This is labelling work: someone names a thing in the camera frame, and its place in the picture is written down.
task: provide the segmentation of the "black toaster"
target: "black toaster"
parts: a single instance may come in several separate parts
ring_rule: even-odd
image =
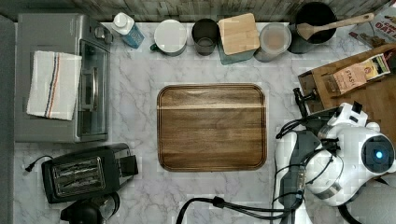
[[[49,203],[64,203],[112,193],[138,174],[126,144],[89,148],[41,164]]]

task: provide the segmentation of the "wooden spoon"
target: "wooden spoon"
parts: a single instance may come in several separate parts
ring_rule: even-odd
[[[301,23],[301,24],[297,25],[297,30],[302,38],[304,38],[305,40],[308,40],[312,35],[314,35],[317,32],[331,30],[331,29],[337,28],[337,27],[358,24],[358,23],[362,23],[362,22],[366,22],[366,21],[372,21],[374,16],[375,16],[374,13],[367,13],[367,14],[360,15],[357,17],[352,17],[352,18],[349,18],[349,19],[346,19],[343,21],[335,21],[335,22],[329,23],[327,25],[322,25],[322,26],[313,26],[308,23]]]

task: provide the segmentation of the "kitchen towel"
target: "kitchen towel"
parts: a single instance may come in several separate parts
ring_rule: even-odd
[[[36,51],[27,113],[49,119],[73,118],[81,56]]]

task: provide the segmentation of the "white marble surface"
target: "white marble surface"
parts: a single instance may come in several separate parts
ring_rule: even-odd
[[[275,135],[291,119],[300,117],[292,89],[299,87],[301,73],[367,50],[347,35],[349,28],[337,31],[327,44],[305,55],[284,53],[271,63],[254,58],[222,65],[219,54],[199,56],[189,39],[186,50],[177,57],[151,52],[158,23],[139,23],[145,40],[139,49],[127,47],[118,37],[111,49],[110,127],[108,143],[125,142],[138,157],[139,175],[120,190],[121,207],[108,223],[176,223],[181,206],[192,197],[223,197],[227,202],[270,207],[274,183]],[[268,157],[256,171],[226,173],[170,173],[157,159],[157,94],[171,84],[246,82],[259,85],[267,103]],[[48,204],[37,165],[27,175],[23,169],[38,156],[59,156],[82,147],[65,144],[17,144],[15,151],[14,223],[62,223],[60,212],[70,203]],[[314,223],[340,223],[333,208],[307,196],[307,207]],[[189,207],[184,223],[269,223],[242,216],[206,203]]]

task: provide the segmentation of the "blue light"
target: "blue light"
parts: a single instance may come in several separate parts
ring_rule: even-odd
[[[382,158],[382,152],[380,152],[380,151],[377,151],[376,153],[375,153],[375,155],[376,155],[376,157],[377,158],[379,158],[379,159],[381,159]]]

